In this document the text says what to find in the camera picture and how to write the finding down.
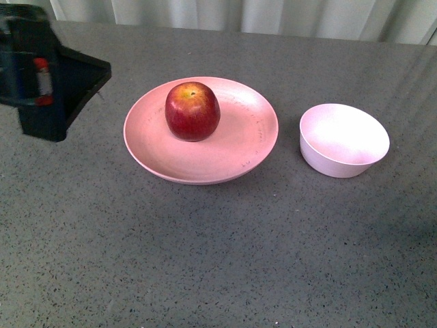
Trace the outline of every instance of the bowl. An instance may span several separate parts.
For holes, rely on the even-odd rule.
[[[381,123],[351,106],[314,106],[300,119],[300,151],[313,169],[327,176],[357,176],[380,161],[389,146]]]

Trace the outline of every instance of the white curtain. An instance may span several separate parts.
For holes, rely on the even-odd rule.
[[[52,19],[437,45],[437,0],[0,0]]]

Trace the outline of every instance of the gray countertop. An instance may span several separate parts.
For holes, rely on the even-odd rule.
[[[437,327],[437,48],[53,23],[113,76],[65,141],[0,107],[0,327]],[[271,103],[279,136],[248,174],[188,186],[128,153],[135,101],[223,77]],[[377,118],[387,156],[350,179],[299,150],[301,115]]]

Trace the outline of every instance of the pink plate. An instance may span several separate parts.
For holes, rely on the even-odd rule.
[[[177,139],[165,121],[167,94],[187,81],[209,86],[221,108],[215,132],[198,142]],[[212,185],[259,165],[273,149],[278,130],[274,109],[255,90],[218,77],[190,77],[142,96],[126,116],[124,141],[134,159],[153,174],[187,185]]]

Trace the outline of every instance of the apple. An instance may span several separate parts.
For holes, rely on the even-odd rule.
[[[201,141],[219,125],[219,102],[207,85],[196,81],[183,82],[167,95],[165,119],[178,139]]]

